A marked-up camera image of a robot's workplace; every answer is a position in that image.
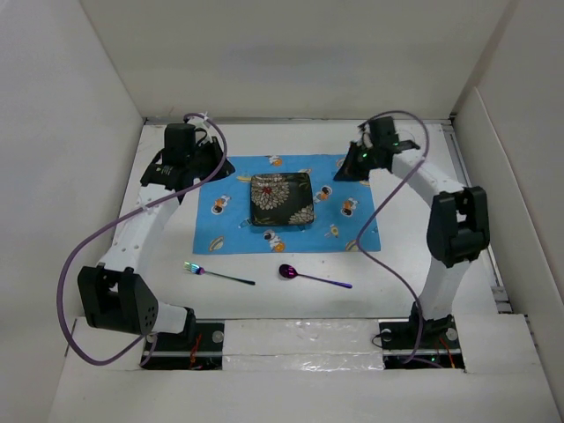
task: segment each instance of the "white wall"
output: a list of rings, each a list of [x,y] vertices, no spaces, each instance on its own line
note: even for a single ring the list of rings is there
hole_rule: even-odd
[[[63,364],[56,279],[119,211],[142,120],[78,0],[0,1],[0,421],[45,421]],[[69,316],[80,310],[76,270]]]
[[[521,0],[455,121],[473,182],[488,191],[509,298],[527,313],[564,414],[564,3]]]
[[[81,0],[143,116],[446,118],[508,0]]]

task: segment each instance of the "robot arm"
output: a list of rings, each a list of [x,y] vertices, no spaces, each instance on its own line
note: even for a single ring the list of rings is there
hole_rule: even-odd
[[[223,154],[217,138],[205,132],[196,141],[198,131],[205,129],[187,123],[167,126],[165,147],[141,179],[136,207],[189,188],[195,178],[203,180],[217,167]],[[213,180],[233,172],[234,167],[226,160]],[[78,289],[90,326],[138,335],[173,333],[191,342],[194,311],[158,301],[144,280],[165,224],[182,200],[182,196],[171,198],[127,220],[98,265],[80,271]]]
[[[393,157],[391,173],[403,179],[419,161],[418,150],[401,152]],[[431,266],[419,302],[425,321],[439,321],[452,314],[452,303],[464,274],[479,251],[489,243],[486,193],[480,188],[467,189],[431,163],[423,163],[407,183],[431,208],[431,222],[427,229]],[[460,205],[464,201],[468,204],[468,210],[456,207],[457,198]],[[448,203],[451,203],[450,207],[444,210]],[[477,225],[473,213],[467,214],[470,207],[475,212],[478,207],[480,212],[485,213],[484,226]],[[446,239],[441,237],[448,229],[451,230]]]
[[[386,168],[404,179],[419,163],[421,152],[412,141],[400,141],[391,117],[368,122],[362,137],[351,142],[336,181],[368,179],[372,169]],[[436,330],[448,322],[452,302],[471,261],[489,244],[486,192],[480,187],[466,188],[439,168],[424,163],[408,184],[429,205],[427,246],[431,266],[419,296],[421,313],[428,328]]]

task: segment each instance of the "white panel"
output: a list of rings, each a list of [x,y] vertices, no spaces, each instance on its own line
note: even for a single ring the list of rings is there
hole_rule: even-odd
[[[0,421],[43,422],[65,348],[56,280],[118,213],[142,121],[75,0],[0,1],[0,99]],[[72,266],[71,316],[77,270],[108,242]]]
[[[517,312],[529,315],[540,359],[562,410],[564,339],[559,328],[564,324],[564,305],[508,158],[476,89],[455,124],[471,181],[487,192],[493,251],[508,296]]]
[[[238,372],[366,372],[382,371],[382,354],[224,355],[222,369]]]
[[[227,355],[373,353],[379,333],[369,319],[230,320],[223,352]]]
[[[523,0],[479,84],[564,296],[564,2]]]
[[[142,115],[445,118],[508,0],[82,0]]]
[[[477,370],[479,357],[489,356],[483,341],[493,344],[493,352],[502,347],[519,352],[531,347],[521,316],[480,319],[465,315],[457,320],[465,322],[461,341],[468,338],[476,346],[468,348],[465,356],[476,360]],[[482,329],[485,338],[479,335]],[[501,342],[493,336],[497,330],[507,332]],[[107,357],[130,341],[128,335],[88,328],[84,319],[79,320],[76,334],[77,341],[96,357]],[[139,349],[134,349],[107,369],[85,364],[71,352],[49,422],[560,421],[542,368],[523,365],[527,361],[522,354],[503,358],[516,365],[510,372],[507,367],[500,372],[494,367],[491,373],[481,374],[454,369],[131,371],[139,357]]]
[[[529,314],[562,412],[563,43],[562,1],[519,2],[456,122],[471,177],[489,189],[492,243],[509,298],[515,311]]]
[[[523,315],[465,315],[456,319],[468,373],[507,374],[541,369]]]

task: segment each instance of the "purple spoon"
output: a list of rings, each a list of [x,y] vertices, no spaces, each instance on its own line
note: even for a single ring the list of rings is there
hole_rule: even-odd
[[[345,284],[343,282],[336,282],[334,280],[316,278],[315,276],[302,275],[301,273],[298,273],[295,267],[292,267],[290,264],[281,264],[280,267],[278,268],[278,273],[280,273],[280,276],[282,278],[286,278],[286,279],[294,279],[298,276],[301,276],[303,278],[319,280],[320,282],[326,282],[328,284],[342,286],[343,288],[351,289],[353,287],[351,284]]]

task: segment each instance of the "blue cloth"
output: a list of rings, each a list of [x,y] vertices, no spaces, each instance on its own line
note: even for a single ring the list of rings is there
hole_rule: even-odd
[[[200,189],[197,207],[195,254],[313,253],[355,250],[354,239],[374,212],[370,187],[366,182],[334,182],[344,156],[230,157],[235,174],[205,184]],[[308,171],[314,197],[315,221],[307,226],[251,226],[250,177]],[[332,192],[328,198],[321,187]],[[270,241],[263,233],[274,231]],[[380,251],[378,226],[372,223],[362,245]]]

